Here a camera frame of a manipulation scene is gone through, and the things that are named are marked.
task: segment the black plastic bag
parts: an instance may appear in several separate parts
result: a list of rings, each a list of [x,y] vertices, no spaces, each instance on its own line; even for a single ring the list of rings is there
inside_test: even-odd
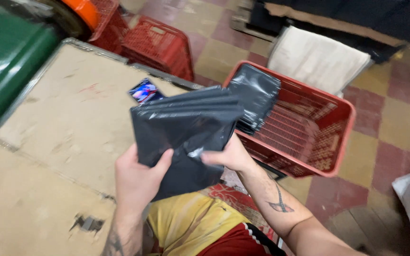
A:
[[[200,155],[205,150],[222,151],[231,137],[236,120],[243,115],[235,96],[197,98],[203,91],[169,97],[168,103],[131,108],[139,162],[153,167],[169,148],[174,149],[172,165],[152,201],[204,189],[219,182],[223,166],[205,165]],[[181,99],[196,98],[186,102]]]
[[[240,97],[245,108],[245,115],[237,124],[240,131],[252,135],[260,130],[278,100],[280,86],[279,79],[249,64],[241,66],[227,87],[232,95]]]

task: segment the red and yellow tile floor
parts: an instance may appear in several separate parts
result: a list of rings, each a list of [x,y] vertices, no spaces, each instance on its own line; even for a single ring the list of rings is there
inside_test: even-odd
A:
[[[183,30],[190,38],[196,83],[222,83],[240,60],[265,65],[270,42],[237,32],[229,21],[238,0],[122,0]],[[357,110],[337,177],[285,178],[279,183],[326,222],[356,206],[393,207],[391,182],[410,173],[410,49],[403,58],[373,65],[345,90]]]

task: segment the red plastic crate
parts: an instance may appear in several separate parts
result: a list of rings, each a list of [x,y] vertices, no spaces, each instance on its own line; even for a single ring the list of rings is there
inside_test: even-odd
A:
[[[131,24],[134,27],[122,42],[121,55],[129,62],[194,81],[189,40],[185,33],[143,15],[134,17]]]
[[[223,87],[244,63],[281,80],[278,101],[261,130],[252,137],[236,130],[251,156],[295,178],[337,175],[354,125],[353,105],[249,61],[239,62]]]
[[[117,0],[91,0],[99,11],[99,25],[88,42],[94,46],[121,54],[121,41],[128,33],[128,24],[118,12]]]

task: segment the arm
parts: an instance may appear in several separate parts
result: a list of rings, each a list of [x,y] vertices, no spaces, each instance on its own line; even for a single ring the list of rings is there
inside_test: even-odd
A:
[[[115,162],[117,209],[101,256],[130,256],[142,245],[142,212],[159,191],[159,184],[172,162],[173,150],[162,155],[156,166],[139,164],[132,145]]]
[[[202,161],[235,170],[262,216],[297,256],[363,255],[328,231],[295,197],[252,160],[233,134],[223,152],[204,152]]]

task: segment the forearm tattoo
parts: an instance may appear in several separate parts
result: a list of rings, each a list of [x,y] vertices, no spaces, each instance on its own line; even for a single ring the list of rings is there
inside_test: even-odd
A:
[[[279,197],[279,203],[270,203],[267,202],[275,211],[279,211],[279,212],[293,212],[294,210],[290,207],[288,207],[287,205],[285,205],[282,202],[282,197],[281,197],[281,191],[279,190],[278,184],[276,183],[276,181],[270,176],[270,174],[268,174],[268,177],[270,177],[271,180],[273,180],[273,182],[275,183],[276,189],[278,190],[278,197]]]
[[[112,223],[112,227],[108,233],[107,241],[105,242],[101,256],[124,256],[121,239],[114,223]]]

